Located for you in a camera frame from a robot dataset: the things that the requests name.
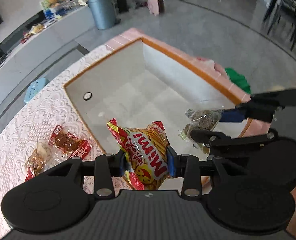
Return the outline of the clear peanut snack packet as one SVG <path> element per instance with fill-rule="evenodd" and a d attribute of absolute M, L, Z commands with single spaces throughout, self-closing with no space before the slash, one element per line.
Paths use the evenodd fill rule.
<path fill-rule="evenodd" d="M 65 157 L 58 148 L 37 142 L 36 148 L 25 161 L 25 181 L 36 177 L 63 161 L 65 161 Z"/>

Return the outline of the clear dark snack packet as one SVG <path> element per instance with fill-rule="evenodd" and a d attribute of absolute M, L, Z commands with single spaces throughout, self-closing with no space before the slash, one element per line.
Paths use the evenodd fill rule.
<path fill-rule="evenodd" d="M 215 126 L 219 123 L 222 114 L 222 109 L 202 109 L 193 110 L 187 109 L 185 111 L 185 116 L 189 119 L 188 124 L 180 132 L 179 136 L 184 141 L 192 142 L 192 146 L 198 150 L 203 151 L 204 144 L 201 142 L 196 142 L 191 138 L 191 131 L 194 129 L 203 131 L 213 131 Z"/>

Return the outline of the orange white storage box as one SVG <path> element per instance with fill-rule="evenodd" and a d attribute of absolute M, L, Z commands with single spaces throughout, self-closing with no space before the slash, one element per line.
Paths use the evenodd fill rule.
<path fill-rule="evenodd" d="M 231 109 L 249 94 L 233 84 L 214 61 L 192 57 L 130 29 L 105 44 L 108 54 L 64 85 L 74 109 L 104 153 L 119 146 L 106 124 L 143 128 L 161 121 L 170 145 L 201 160 L 206 155 L 179 136 L 188 109 Z"/>

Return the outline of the light blue plastic stool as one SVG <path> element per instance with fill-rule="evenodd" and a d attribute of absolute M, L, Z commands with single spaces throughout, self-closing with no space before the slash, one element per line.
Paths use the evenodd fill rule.
<path fill-rule="evenodd" d="M 24 103 L 27 104 L 34 96 L 36 96 L 47 84 L 49 80 L 45 77 L 33 81 L 27 88 Z"/>

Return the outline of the blue grey trash can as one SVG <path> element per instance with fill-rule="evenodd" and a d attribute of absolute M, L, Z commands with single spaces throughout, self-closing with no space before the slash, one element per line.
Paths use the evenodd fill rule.
<path fill-rule="evenodd" d="M 97 29 L 106 30 L 115 26 L 117 15 L 113 0 L 88 0 L 87 5 L 92 12 Z"/>

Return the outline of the red braised meat packet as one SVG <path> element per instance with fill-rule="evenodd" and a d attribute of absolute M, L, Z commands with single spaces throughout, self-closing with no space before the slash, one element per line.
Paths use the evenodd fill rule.
<path fill-rule="evenodd" d="M 56 125 L 48 141 L 48 145 L 55 155 L 66 160 L 72 157 L 84 159 L 92 149 L 87 139 L 79 139 L 77 135 Z"/>

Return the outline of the pink small heater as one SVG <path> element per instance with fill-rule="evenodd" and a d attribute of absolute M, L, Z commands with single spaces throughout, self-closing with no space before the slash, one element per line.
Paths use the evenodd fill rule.
<path fill-rule="evenodd" d="M 165 12 L 164 0 L 147 0 L 147 6 L 150 14 L 154 16 L 164 14 Z"/>

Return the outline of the white lace tablecloth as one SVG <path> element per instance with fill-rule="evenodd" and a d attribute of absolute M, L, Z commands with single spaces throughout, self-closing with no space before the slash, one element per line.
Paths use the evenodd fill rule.
<path fill-rule="evenodd" d="M 25 161 L 36 147 L 36 142 L 47 143 L 56 125 L 63 125 L 75 135 L 92 144 L 87 160 L 103 154 L 98 142 L 91 136 L 77 115 L 63 86 L 87 67 L 112 53 L 112 48 L 101 45 L 56 76 L 9 122 L 0 134 L 0 205 L 3 196 L 24 182 Z M 10 230 L 0 207 L 0 239 Z"/>

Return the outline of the teddy bear gift box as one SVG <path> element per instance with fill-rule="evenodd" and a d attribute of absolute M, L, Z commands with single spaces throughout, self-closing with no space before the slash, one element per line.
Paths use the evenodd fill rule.
<path fill-rule="evenodd" d="M 66 4 L 70 2 L 72 2 L 72 0 L 41 0 L 39 4 L 45 18 L 51 20 L 52 18 L 55 18 L 55 14 L 57 14 L 58 11 L 64 9 L 62 3 Z"/>

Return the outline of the green cloth item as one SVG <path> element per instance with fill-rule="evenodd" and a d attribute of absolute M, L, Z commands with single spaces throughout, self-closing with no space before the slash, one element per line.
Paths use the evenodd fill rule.
<path fill-rule="evenodd" d="M 225 72 L 232 83 L 242 89 L 245 93 L 251 94 L 251 87 L 243 75 L 236 72 L 233 68 L 225 68 Z"/>

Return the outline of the grey white TV cabinet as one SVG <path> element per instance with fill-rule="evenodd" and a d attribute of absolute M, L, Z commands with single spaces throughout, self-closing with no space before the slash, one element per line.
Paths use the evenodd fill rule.
<path fill-rule="evenodd" d="M 89 7 L 80 7 L 16 46 L 0 67 L 0 118 L 12 101 L 9 97 L 28 77 L 42 73 L 37 70 L 49 59 L 59 59 L 78 48 L 76 39 L 95 27 Z"/>

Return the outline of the yellow red Mimi snack bag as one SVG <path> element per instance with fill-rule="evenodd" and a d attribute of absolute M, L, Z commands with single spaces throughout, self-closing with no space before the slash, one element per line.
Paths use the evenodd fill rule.
<path fill-rule="evenodd" d="M 135 190 L 157 190 L 167 178 L 169 141 L 161 121 L 153 121 L 146 128 L 118 125 L 115 118 L 107 128 L 125 153 L 127 168 L 124 178 Z"/>

